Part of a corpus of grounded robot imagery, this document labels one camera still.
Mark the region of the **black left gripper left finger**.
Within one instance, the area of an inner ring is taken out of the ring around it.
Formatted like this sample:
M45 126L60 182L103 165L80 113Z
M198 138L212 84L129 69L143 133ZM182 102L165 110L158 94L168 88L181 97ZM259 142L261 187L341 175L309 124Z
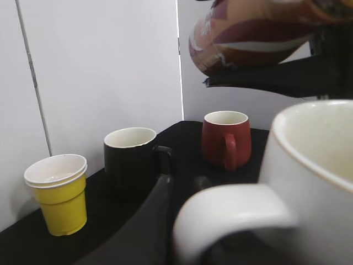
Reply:
M92 253L77 264L165 264L168 211L174 179L160 174L136 213Z

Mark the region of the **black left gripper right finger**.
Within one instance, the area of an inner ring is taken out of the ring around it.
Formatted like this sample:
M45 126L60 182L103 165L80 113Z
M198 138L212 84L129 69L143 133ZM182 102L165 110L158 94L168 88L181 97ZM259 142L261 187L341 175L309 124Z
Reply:
M193 187L195 191L202 191L212 187L212 184L206 176L196 176L193 180Z

